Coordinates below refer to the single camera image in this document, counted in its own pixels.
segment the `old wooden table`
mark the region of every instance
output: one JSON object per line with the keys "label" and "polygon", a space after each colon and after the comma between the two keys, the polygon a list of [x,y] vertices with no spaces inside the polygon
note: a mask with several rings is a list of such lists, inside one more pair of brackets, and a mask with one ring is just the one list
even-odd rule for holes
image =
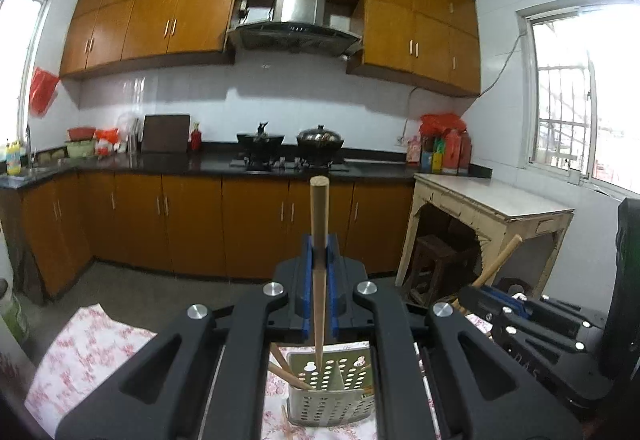
{"label": "old wooden table", "polygon": [[492,263],[514,234],[523,240],[552,234],[554,246],[535,285],[536,297],[542,293],[551,274],[574,212],[570,207],[496,180],[416,173],[396,286],[402,286],[404,281],[414,250],[420,210],[426,204],[434,205],[475,230],[482,268]]}

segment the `red bowl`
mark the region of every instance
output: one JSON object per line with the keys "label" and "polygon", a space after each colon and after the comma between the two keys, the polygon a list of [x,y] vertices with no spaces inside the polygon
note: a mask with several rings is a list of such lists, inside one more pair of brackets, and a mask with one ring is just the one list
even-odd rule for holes
{"label": "red bowl", "polygon": [[69,134],[69,140],[77,142],[78,140],[91,140],[94,137],[95,128],[83,126],[80,128],[69,128],[66,132]]}

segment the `range hood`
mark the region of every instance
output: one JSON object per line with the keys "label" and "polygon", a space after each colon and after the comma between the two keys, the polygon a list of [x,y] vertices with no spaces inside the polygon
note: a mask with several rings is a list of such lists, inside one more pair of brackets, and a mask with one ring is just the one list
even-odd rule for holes
{"label": "range hood", "polygon": [[270,19],[240,22],[228,31],[233,45],[338,57],[360,49],[360,36],[324,24],[326,0],[275,0]]}

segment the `cutting board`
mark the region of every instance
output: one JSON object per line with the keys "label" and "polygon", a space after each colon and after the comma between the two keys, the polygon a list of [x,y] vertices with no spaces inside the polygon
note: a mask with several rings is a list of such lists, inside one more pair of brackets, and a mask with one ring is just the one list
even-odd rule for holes
{"label": "cutting board", "polygon": [[142,152],[185,153],[190,124],[190,115],[146,115]]}

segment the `concrete floor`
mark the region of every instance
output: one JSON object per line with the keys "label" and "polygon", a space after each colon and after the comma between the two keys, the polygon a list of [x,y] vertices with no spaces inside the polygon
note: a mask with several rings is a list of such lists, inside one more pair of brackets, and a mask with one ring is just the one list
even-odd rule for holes
{"label": "concrete floor", "polygon": [[177,279],[95,262],[65,295],[44,307],[18,296],[31,330],[24,350],[38,365],[66,322],[83,306],[100,303],[115,321],[158,332],[191,304],[213,309],[228,306],[251,286]]}

